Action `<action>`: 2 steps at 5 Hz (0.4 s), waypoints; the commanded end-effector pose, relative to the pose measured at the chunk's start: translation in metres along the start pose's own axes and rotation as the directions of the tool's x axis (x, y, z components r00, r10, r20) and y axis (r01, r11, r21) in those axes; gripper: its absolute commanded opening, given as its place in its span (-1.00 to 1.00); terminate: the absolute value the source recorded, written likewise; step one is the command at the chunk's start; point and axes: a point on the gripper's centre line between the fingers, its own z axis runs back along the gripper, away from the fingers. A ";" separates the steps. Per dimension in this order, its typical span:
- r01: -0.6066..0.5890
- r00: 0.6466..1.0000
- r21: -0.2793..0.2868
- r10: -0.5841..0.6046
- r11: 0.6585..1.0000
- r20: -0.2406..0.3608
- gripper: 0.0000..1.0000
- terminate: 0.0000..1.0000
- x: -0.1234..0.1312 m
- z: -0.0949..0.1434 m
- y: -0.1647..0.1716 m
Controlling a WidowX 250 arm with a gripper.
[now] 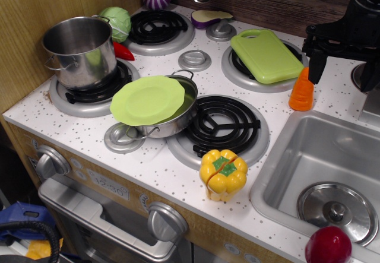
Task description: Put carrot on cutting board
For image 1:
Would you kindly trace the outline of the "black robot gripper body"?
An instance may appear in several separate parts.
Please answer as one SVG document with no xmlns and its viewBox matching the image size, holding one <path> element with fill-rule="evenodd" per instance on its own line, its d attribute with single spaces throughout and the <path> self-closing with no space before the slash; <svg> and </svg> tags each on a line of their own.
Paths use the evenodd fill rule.
<svg viewBox="0 0 380 263">
<path fill-rule="evenodd" d="M 336 58 L 374 61 L 379 58 L 379 16 L 345 15 L 338 21 L 307 26 L 302 51 Z"/>
</svg>

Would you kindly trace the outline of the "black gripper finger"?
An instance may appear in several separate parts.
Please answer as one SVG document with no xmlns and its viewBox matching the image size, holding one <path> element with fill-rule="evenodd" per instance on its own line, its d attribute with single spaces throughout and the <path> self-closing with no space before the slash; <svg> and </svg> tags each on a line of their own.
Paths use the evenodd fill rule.
<svg viewBox="0 0 380 263">
<path fill-rule="evenodd" d="M 328 55 L 322 49 L 313 49 L 309 56 L 309 81 L 318 84 L 324 72 Z"/>
<path fill-rule="evenodd" d="M 361 92 L 373 90 L 379 84 L 379 58 L 365 59 L 365 66 L 360 77 Z"/>
</svg>

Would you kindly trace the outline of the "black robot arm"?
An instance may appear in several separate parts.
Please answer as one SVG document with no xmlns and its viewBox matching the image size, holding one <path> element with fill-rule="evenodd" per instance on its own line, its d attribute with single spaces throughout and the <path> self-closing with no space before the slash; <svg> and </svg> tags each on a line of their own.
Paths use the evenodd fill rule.
<svg viewBox="0 0 380 263">
<path fill-rule="evenodd" d="M 379 85 L 379 0 L 350 0 L 338 21 L 310 25 L 302 52 L 309 57 L 309 81 L 318 84 L 329 56 L 364 61 L 360 90 Z"/>
</svg>

